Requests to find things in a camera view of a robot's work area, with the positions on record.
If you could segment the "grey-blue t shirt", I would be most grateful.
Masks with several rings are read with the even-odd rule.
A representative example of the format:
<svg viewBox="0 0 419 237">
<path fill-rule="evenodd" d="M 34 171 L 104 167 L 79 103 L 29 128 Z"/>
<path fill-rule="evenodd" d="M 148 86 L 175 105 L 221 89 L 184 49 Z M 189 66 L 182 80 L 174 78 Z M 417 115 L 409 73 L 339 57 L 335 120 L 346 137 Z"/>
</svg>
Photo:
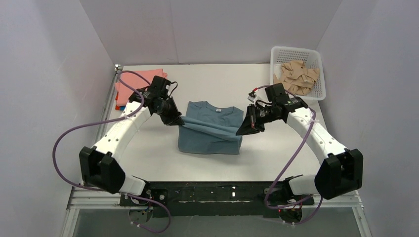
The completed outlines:
<svg viewBox="0 0 419 237">
<path fill-rule="evenodd" d="M 244 118 L 237 107 L 219 108 L 207 101 L 192 102 L 179 127 L 178 149 L 191 154 L 238 155 L 242 136 L 236 135 Z"/>
</svg>

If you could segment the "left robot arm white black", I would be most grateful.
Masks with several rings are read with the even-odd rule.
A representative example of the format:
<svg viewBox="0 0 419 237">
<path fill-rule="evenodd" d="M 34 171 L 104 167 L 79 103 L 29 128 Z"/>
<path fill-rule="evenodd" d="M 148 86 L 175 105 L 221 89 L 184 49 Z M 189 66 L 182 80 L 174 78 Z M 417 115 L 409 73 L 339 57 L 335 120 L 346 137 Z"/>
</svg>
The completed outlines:
<svg viewBox="0 0 419 237">
<path fill-rule="evenodd" d="M 123 153 L 140 127 L 153 115 L 163 124 L 184 124 L 171 92 L 172 82 L 155 76 L 149 86 L 137 89 L 129 97 L 119 121 L 91 148 L 79 153 L 82 179 L 111 194 L 127 193 L 139 196 L 147 182 L 124 171 L 120 166 Z"/>
</svg>

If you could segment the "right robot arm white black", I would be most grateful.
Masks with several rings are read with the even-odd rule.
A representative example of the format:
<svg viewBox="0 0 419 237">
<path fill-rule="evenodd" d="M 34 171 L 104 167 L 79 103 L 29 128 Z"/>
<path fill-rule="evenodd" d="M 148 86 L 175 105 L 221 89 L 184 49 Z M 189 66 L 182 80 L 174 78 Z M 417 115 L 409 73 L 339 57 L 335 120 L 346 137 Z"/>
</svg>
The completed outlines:
<svg viewBox="0 0 419 237">
<path fill-rule="evenodd" d="M 302 143 L 270 185 L 265 204 L 271 207 L 271 194 L 278 194 L 285 206 L 290 206 L 290 201 L 300 196 L 320 195 L 333 199 L 360 189 L 363 184 L 362 153 L 338 142 L 315 120 L 316 112 L 301 97 L 287 92 L 281 83 L 265 85 L 263 89 L 268 100 L 258 99 L 258 88 L 249 93 L 251 104 L 247 106 L 244 121 L 236 134 L 244 136 L 264 132 L 265 124 L 282 120 L 302 138 Z M 297 175 L 280 181 L 304 145 L 308 145 L 316 156 L 319 170 L 314 175 Z"/>
</svg>

